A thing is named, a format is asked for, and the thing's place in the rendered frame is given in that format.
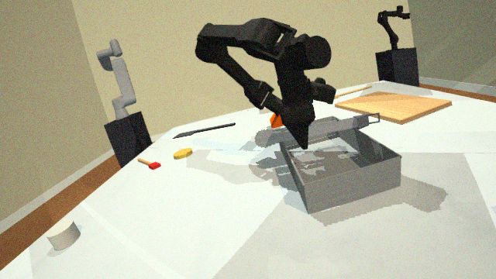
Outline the red brush with wooden handle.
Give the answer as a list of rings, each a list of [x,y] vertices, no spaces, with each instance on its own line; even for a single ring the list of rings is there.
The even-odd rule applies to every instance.
[[[141,162],[141,163],[144,163],[144,164],[147,164],[149,166],[149,169],[157,169],[158,167],[161,167],[161,164],[160,163],[157,163],[156,161],[151,163],[149,161],[146,161],[146,160],[143,160],[143,159],[140,159],[140,158],[137,158],[137,161]]]

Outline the beige cylinder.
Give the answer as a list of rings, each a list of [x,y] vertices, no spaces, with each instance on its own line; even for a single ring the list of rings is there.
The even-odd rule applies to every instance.
[[[47,231],[46,237],[55,250],[61,250],[76,242],[80,234],[73,219],[66,219]]]

